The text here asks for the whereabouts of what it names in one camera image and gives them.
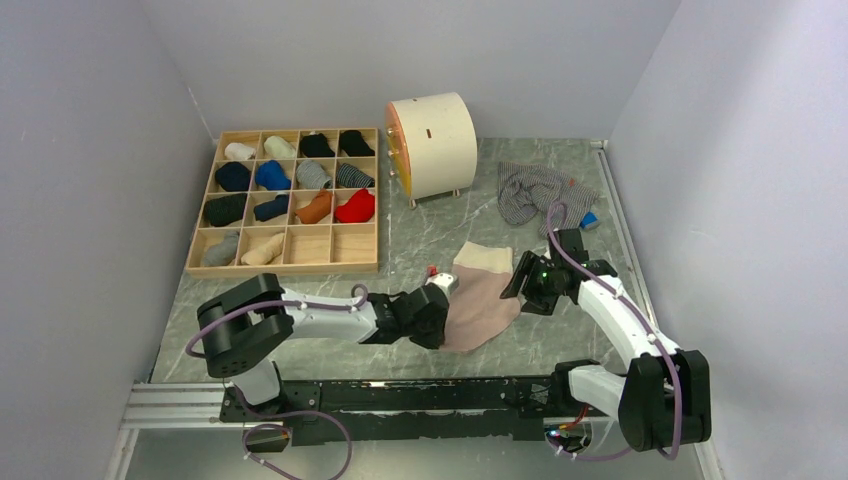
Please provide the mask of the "pink beige underwear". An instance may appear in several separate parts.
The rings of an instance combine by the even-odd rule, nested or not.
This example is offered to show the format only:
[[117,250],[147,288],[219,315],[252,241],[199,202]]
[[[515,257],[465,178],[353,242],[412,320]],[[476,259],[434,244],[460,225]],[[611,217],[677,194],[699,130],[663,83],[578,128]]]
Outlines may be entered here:
[[510,247],[466,242],[453,260],[458,280],[451,294],[441,349],[471,352],[502,333],[520,313],[517,298],[502,299],[513,274]]

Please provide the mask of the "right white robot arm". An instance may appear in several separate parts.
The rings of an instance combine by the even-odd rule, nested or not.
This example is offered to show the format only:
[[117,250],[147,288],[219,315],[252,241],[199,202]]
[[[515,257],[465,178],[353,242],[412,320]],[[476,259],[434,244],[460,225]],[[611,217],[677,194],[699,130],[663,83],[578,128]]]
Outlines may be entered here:
[[550,316],[569,299],[601,328],[625,364],[615,374],[593,360],[560,363],[551,378],[552,407],[572,415],[593,407],[616,420],[633,451],[705,442],[712,434],[710,372],[698,350],[684,350],[657,328],[627,293],[613,266],[592,259],[577,229],[556,230],[546,256],[526,251],[501,293],[522,297],[522,312]]

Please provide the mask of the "grey striped underwear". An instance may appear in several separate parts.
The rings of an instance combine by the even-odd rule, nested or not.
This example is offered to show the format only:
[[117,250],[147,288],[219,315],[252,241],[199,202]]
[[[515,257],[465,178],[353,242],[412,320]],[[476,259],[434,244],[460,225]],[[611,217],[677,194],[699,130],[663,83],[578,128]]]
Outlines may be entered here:
[[577,228],[599,197],[573,176],[542,164],[500,162],[497,173],[497,208],[513,226],[546,215],[552,204],[561,202],[565,211],[558,210],[552,228]]

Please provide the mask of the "red rolled sock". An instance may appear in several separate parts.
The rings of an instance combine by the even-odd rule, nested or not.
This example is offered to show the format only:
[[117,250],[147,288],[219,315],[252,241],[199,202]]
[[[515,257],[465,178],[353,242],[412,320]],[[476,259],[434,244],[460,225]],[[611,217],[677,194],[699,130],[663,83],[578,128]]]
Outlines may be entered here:
[[357,190],[345,203],[336,207],[338,223],[366,223],[376,212],[376,197],[367,189]]

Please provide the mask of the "cream cylindrical drum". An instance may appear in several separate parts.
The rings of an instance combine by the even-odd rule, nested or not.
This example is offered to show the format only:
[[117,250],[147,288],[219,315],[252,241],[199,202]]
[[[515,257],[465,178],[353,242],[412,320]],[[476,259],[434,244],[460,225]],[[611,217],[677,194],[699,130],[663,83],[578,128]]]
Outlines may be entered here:
[[469,110],[456,92],[389,102],[385,107],[388,155],[409,206],[420,199],[472,186],[478,161]]

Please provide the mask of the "wooden compartment tray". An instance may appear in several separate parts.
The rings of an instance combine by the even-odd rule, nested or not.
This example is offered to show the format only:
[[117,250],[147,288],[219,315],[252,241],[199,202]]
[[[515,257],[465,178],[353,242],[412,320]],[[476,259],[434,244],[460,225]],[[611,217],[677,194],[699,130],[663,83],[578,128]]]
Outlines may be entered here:
[[[347,151],[355,132],[368,146],[362,155]],[[222,132],[186,273],[236,278],[376,272],[379,153],[376,128]]]

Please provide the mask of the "black rolled sock right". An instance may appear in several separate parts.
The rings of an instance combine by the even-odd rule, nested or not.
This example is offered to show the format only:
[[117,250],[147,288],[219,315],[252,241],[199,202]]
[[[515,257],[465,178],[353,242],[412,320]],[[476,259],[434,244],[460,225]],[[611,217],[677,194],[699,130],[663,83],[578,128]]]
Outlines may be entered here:
[[375,150],[368,144],[359,130],[345,130],[339,135],[338,146],[341,152],[349,157],[370,157]]

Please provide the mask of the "dark navy rolled sock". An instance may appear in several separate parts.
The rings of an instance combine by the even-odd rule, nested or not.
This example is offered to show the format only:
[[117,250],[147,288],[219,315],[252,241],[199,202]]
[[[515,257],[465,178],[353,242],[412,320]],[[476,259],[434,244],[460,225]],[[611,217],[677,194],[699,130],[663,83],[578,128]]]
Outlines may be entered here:
[[286,215],[289,208],[289,196],[287,194],[276,195],[273,199],[257,204],[253,208],[256,221],[267,222],[282,215]]

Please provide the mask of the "blue rolled sock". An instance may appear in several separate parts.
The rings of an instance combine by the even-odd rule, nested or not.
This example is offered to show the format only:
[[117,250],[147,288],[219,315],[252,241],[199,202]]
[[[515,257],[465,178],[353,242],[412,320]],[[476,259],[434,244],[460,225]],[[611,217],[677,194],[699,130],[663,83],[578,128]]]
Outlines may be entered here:
[[269,191],[289,190],[292,181],[277,160],[262,163],[255,175],[256,184]]

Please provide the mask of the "light grey rolled sock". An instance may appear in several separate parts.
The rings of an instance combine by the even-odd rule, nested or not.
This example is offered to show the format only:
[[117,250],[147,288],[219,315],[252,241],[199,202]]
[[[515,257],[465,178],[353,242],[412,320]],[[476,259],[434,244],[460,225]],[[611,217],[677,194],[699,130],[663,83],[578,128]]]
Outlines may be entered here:
[[203,267],[222,267],[232,263],[237,255],[240,235],[238,231],[227,232],[222,240],[210,246],[204,253]]

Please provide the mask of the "cream rolled sock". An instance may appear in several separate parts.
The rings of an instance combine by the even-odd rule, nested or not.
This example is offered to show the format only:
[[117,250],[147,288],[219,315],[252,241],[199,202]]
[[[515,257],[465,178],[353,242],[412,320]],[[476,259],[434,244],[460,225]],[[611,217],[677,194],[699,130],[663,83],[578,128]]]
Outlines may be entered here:
[[263,148],[269,159],[293,159],[297,156],[296,147],[278,135],[268,136],[263,142]]

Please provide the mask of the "black ribbed rolled sock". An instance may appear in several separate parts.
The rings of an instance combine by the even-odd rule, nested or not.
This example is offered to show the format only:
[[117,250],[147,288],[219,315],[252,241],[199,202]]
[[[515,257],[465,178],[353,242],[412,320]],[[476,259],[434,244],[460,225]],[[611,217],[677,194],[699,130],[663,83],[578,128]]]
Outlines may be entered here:
[[207,199],[202,218],[212,227],[225,227],[243,219],[248,195],[244,192]]

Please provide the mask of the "white rolled sock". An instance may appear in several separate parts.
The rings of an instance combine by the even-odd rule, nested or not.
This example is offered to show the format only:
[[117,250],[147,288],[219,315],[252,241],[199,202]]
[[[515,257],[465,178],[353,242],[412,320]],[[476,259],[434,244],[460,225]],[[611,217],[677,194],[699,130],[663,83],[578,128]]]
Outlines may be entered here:
[[231,142],[224,148],[224,157],[229,161],[248,161],[256,157],[256,148],[241,142]]

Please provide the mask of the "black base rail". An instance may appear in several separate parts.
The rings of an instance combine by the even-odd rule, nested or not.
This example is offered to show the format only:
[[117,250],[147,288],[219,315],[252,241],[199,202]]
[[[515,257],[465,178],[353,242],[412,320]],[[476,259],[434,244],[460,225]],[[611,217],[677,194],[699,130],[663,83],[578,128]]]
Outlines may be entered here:
[[283,396],[245,409],[228,387],[225,424],[281,421],[296,446],[341,441],[508,437],[535,441],[555,427],[601,413],[547,376],[416,380],[286,381]]

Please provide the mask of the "aluminium frame rail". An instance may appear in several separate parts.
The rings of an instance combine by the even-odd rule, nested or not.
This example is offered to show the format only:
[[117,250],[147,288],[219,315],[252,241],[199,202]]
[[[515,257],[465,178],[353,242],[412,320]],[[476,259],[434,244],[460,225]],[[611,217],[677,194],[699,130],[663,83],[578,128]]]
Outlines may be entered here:
[[246,421],[219,419],[225,386],[219,383],[137,383],[132,386],[119,437],[107,469],[108,479],[126,476],[143,430],[246,429]]

